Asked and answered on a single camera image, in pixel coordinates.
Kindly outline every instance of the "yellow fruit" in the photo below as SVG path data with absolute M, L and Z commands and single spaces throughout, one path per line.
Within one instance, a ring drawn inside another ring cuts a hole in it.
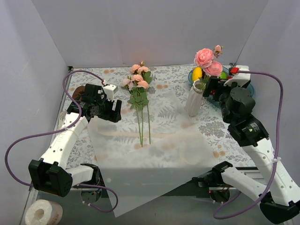
M 202 70 L 200 67 L 196 67 L 193 70 L 193 74 L 192 74 L 192 81 L 194 82 L 195 80 L 199 80 L 199 77 L 202 77 Z

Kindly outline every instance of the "red component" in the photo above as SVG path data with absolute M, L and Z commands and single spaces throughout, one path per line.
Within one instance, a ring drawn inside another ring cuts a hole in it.
M 234 68 L 232 68 L 232 69 L 231 69 L 231 71 L 230 71 L 230 72 L 231 72 L 232 74 L 237 74 L 237 73 L 238 73 L 238 71 L 239 71 L 239 68 L 237 68 L 237 67 L 234 67 Z

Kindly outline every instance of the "white wall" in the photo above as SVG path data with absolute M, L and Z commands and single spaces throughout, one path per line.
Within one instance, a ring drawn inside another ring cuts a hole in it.
M 279 156 L 293 179 L 300 185 L 300 2 L 269 1 L 238 60 L 251 70 L 276 75 L 284 86 Z M 254 115 L 270 133 L 275 147 L 275 127 L 279 87 L 270 78 L 252 75 L 256 106 Z M 300 224 L 297 216 L 295 224 Z
M 193 63 L 224 45 L 235 62 L 268 0 L 32 0 L 67 65 Z
M 4 165 L 16 139 L 51 131 L 67 66 L 30 0 L 0 1 L 0 224 L 18 224 L 28 187 L 17 183 Z M 17 144 L 9 155 L 13 172 L 30 182 L 28 164 L 45 151 L 51 137 Z

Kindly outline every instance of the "plastic sheet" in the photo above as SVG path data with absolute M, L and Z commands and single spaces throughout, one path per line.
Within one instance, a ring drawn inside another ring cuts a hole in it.
M 114 124 L 94 118 L 88 125 L 105 185 L 119 197 L 116 217 L 202 175 L 217 164 L 212 149 L 173 94 L 149 96 L 144 108 L 144 146 L 141 148 L 136 112 L 123 101 L 122 120 Z M 108 193 L 111 204 L 116 200 Z

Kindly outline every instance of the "white vase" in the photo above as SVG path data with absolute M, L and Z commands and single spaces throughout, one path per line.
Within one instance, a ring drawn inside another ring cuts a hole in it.
M 193 83 L 193 86 L 189 92 L 185 110 L 189 116 L 196 116 L 200 110 L 200 107 L 203 103 L 203 90 L 199 90 L 195 87 L 196 84 L 199 84 L 200 80 L 196 80 Z

